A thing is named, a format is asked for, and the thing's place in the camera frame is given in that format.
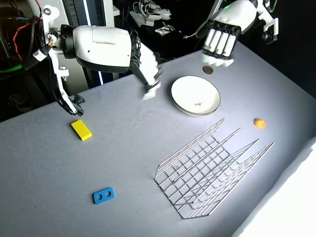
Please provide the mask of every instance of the wire grid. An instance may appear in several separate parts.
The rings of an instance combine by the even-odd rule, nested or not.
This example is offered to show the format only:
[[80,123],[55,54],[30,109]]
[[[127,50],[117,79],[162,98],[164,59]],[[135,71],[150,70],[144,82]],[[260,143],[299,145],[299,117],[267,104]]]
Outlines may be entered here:
[[226,184],[226,178],[237,172],[236,167],[245,168],[242,178],[247,169],[253,165],[250,163],[250,166],[247,162],[259,159],[270,148],[264,148],[247,160],[240,161],[241,159],[238,158],[259,139],[230,154],[223,144],[240,128],[222,142],[218,142],[213,134],[223,120],[177,151],[157,168],[155,181],[183,218],[209,215],[232,189],[227,191],[227,186],[224,186],[224,190],[222,187]]

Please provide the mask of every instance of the metal dish rack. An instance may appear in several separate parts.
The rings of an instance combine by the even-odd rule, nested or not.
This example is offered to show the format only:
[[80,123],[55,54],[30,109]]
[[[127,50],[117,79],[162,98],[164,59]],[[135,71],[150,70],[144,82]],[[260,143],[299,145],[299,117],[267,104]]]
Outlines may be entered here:
[[208,216],[245,174],[274,145],[244,159],[259,139],[229,153],[223,145],[240,128],[219,142],[214,133],[224,119],[161,163],[155,181],[184,219]]

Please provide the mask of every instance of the white plate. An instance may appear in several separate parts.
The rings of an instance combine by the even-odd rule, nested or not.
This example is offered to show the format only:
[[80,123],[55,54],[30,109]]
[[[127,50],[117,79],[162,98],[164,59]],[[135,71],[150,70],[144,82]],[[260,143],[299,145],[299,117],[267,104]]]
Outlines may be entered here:
[[171,95],[179,109],[195,116],[209,115],[218,108],[221,101],[212,83],[195,76],[177,79],[172,85]]

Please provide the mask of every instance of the blue rectangular piece with holes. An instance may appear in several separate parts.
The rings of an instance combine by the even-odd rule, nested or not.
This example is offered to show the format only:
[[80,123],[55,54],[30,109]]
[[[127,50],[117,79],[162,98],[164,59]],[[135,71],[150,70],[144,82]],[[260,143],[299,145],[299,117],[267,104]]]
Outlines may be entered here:
[[95,204],[100,204],[114,198],[113,188],[107,188],[93,194]]

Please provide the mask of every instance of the gray table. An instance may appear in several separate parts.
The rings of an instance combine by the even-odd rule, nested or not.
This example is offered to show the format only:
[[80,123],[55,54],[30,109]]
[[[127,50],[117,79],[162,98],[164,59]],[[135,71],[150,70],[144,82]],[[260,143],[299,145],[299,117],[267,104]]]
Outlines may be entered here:
[[[2,122],[0,236],[230,236],[316,130],[315,99],[241,44],[235,59],[212,75],[200,52],[165,63],[148,101],[133,75],[83,92],[93,133],[85,142],[70,126],[78,118],[57,103]],[[192,117],[173,105],[170,86],[186,75],[218,88],[214,114]],[[182,220],[153,180],[156,168],[222,118],[219,140],[241,127],[229,151],[257,138],[249,154],[276,144],[212,215]],[[115,199],[95,205],[92,194],[106,187]]]

